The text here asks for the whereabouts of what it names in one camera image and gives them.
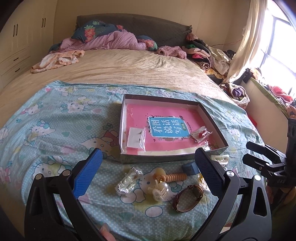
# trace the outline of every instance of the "drawer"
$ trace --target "drawer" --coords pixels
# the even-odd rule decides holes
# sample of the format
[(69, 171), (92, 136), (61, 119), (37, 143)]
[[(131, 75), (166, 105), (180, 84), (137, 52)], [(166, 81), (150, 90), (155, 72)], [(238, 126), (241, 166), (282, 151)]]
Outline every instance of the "drawer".
[(30, 69), (30, 67), (30, 57), (13, 66), (11, 69), (0, 76), (2, 87), (4, 88), (10, 81), (14, 80), (23, 72)]
[(15, 53), (14, 55), (8, 57), (0, 63), (0, 75), (3, 75), (10, 68), (22, 62), (24, 59), (30, 56), (29, 48), (24, 48), (23, 50)]

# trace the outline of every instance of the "headboard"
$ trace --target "headboard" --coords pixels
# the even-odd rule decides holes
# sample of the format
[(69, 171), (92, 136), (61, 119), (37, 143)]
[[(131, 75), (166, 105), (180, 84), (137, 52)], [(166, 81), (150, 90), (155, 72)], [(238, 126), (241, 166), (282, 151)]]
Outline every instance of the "headboard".
[(105, 23), (122, 25), (124, 29), (136, 36), (146, 35), (152, 38), (158, 46), (183, 46), (186, 35), (192, 27), (145, 15), (127, 13), (102, 13), (82, 15), (76, 19), (76, 29), (90, 20), (100, 20)]

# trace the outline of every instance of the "fingernail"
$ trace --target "fingernail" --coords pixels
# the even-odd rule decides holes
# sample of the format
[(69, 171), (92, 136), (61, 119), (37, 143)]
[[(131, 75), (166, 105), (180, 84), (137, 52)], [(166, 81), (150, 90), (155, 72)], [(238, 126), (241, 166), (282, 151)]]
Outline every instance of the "fingernail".
[(107, 223), (104, 223), (100, 229), (100, 231), (107, 231), (110, 232), (109, 226)]

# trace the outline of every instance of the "blue label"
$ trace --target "blue label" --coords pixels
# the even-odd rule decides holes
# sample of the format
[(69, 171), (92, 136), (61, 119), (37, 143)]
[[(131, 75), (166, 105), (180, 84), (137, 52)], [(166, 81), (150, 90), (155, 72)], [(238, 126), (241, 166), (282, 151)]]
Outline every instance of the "blue label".
[(153, 137), (189, 137), (186, 123), (177, 117), (148, 117), (150, 132)]

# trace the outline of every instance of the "brown leather watch strap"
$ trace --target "brown leather watch strap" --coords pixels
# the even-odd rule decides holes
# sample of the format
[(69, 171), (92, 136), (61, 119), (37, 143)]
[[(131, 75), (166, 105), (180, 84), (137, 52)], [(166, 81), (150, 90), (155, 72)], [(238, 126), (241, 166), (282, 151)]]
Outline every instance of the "brown leather watch strap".
[[(192, 206), (187, 209), (187, 210), (179, 210), (179, 200), (180, 200), (180, 196), (187, 190), (192, 190), (194, 195), (197, 197), (197, 199), (195, 200), (194, 203), (192, 203)], [(202, 199), (203, 197), (203, 190), (200, 188), (200, 186), (198, 185), (189, 185), (188, 187), (186, 187), (185, 189), (183, 189), (180, 193), (178, 193), (174, 200), (173, 200), (173, 209), (177, 212), (181, 212), (181, 213), (185, 213), (190, 211), (191, 209), (193, 209), (198, 203), (199, 201)]]

